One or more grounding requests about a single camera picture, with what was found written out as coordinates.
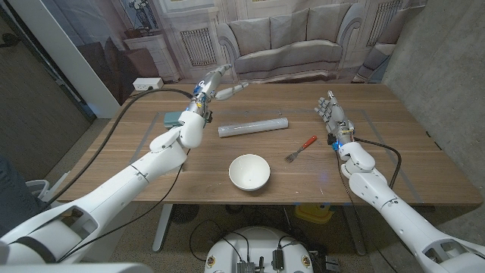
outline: orange fork handle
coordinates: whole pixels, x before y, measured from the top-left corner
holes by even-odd
[[[312,136],[310,139],[303,144],[302,148],[305,149],[306,147],[310,146],[315,140],[317,140],[317,136]]]

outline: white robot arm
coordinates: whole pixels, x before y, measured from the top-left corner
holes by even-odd
[[[0,244],[0,264],[79,262],[90,244],[67,258],[66,255],[101,235],[110,220],[153,180],[181,166],[187,158],[183,147],[191,149],[200,145],[205,123],[211,121],[208,110],[211,99],[228,99],[248,85],[244,83],[216,93],[222,75],[229,68],[226,64],[205,76],[179,118],[182,126],[155,138],[150,143],[150,152],[142,158],[86,196],[40,213],[4,235],[0,239],[0,243],[4,243]],[[62,218],[67,213],[79,217],[67,223]]]
[[[388,185],[374,158],[353,140],[353,124],[332,92],[315,111],[324,119],[329,144],[338,149],[342,173],[352,192],[373,206],[411,250],[426,273],[478,273],[485,268],[485,247],[438,231]]]

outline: cylinder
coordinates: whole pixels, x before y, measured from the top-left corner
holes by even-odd
[[[288,119],[276,118],[267,121],[256,121],[247,124],[234,124],[219,127],[219,137],[229,137],[244,133],[256,133],[266,130],[288,128]]]

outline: fork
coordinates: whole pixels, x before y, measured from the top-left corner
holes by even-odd
[[[298,154],[303,151],[306,147],[310,146],[310,144],[312,144],[315,140],[317,140],[317,136],[312,136],[310,137],[310,139],[305,142],[305,144],[303,144],[303,146],[300,147],[300,149],[298,149],[298,151],[294,152],[293,154],[291,155],[288,155],[285,160],[286,162],[288,163],[291,163],[293,162],[293,160],[295,160],[296,156],[298,156]]]

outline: radiator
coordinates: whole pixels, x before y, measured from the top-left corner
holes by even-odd
[[[180,35],[192,66],[217,64],[207,27],[199,30],[180,31]]]
[[[397,11],[401,8],[402,0],[380,3],[377,6],[377,14],[372,26],[371,35],[367,42],[367,46],[373,46],[376,44],[379,37],[386,29],[389,22],[396,15]]]

